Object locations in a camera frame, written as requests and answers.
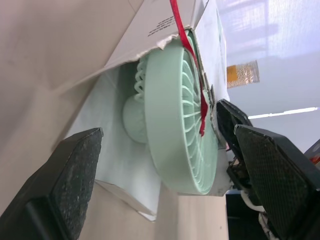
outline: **cardboard box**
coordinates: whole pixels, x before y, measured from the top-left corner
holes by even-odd
[[[216,1],[210,0],[206,4],[202,0],[178,0],[178,6],[184,28],[191,30],[195,38],[200,74],[206,81],[206,88],[213,86],[215,101],[229,100],[226,42]],[[155,174],[148,147],[126,135],[121,114],[125,100],[135,93],[133,84],[137,61],[153,49],[165,48],[178,37],[170,2],[145,0],[104,68],[88,77],[93,78],[113,68],[102,74],[68,134],[102,127],[104,139],[96,182],[150,220],[157,216],[161,179]],[[106,79],[110,72],[116,74]],[[218,169],[223,173],[217,174],[220,177],[213,183],[210,195],[221,196],[227,191],[229,177],[226,165],[222,157]]]

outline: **red string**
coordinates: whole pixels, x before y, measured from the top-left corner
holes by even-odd
[[[179,31],[179,35],[180,35],[180,39],[182,42],[182,46],[187,49],[192,57],[193,60],[195,62],[196,68],[198,70],[198,74],[199,74],[199,82],[200,82],[200,99],[201,99],[201,126],[200,126],[200,134],[201,137],[203,137],[203,135],[205,134],[205,119],[206,119],[206,115],[207,115],[207,111],[208,111],[208,104],[206,103],[206,99],[203,93],[203,86],[202,86],[202,81],[201,81],[201,74],[200,74],[200,69],[199,69],[199,65],[198,65],[198,61],[197,61],[197,57],[194,53],[194,50],[192,49],[190,42],[188,41],[187,35],[185,33],[185,29],[184,29],[184,25],[182,24],[181,21],[181,17],[180,17],[180,13],[179,13],[179,8],[178,8],[178,4],[177,4],[177,0],[170,0],[171,3],[171,8],[172,8],[172,12],[175,18],[175,22],[176,22],[176,26],[178,28]]]

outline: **black object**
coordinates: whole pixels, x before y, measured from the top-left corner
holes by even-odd
[[[286,137],[235,129],[252,186],[284,240],[320,239],[320,171]]]
[[[103,132],[61,141],[0,217],[1,240],[77,240],[86,219]]]
[[[226,172],[238,190],[245,190],[247,193],[251,193],[252,187],[246,163],[234,130],[236,125],[252,126],[252,124],[243,111],[225,99],[217,102],[216,111],[219,130],[236,157]]]
[[[258,220],[259,212],[247,207],[238,190],[232,192],[225,195],[229,240],[268,240]]]

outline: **fan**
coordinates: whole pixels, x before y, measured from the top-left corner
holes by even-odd
[[[191,32],[188,40],[195,50]],[[127,134],[148,144],[157,172],[169,188],[207,194],[216,174],[218,140],[209,112],[205,134],[199,134],[202,89],[190,54],[175,39],[164,50],[141,58],[135,79],[137,94],[123,108]],[[203,94],[208,103],[208,94]]]

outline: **black textured pad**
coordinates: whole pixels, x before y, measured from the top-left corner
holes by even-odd
[[[234,129],[238,124],[252,126],[248,116],[237,106],[225,99],[217,102],[216,112],[220,132],[239,162],[243,162],[242,152],[237,137],[234,134]]]
[[[72,240],[78,239],[86,219],[101,150],[101,134],[86,137],[73,150],[50,195]]]
[[[60,142],[0,217],[0,239],[76,240],[86,219],[103,132],[94,128]]]
[[[244,125],[235,134],[259,200],[277,233],[288,239],[319,210],[320,171],[282,135]]]

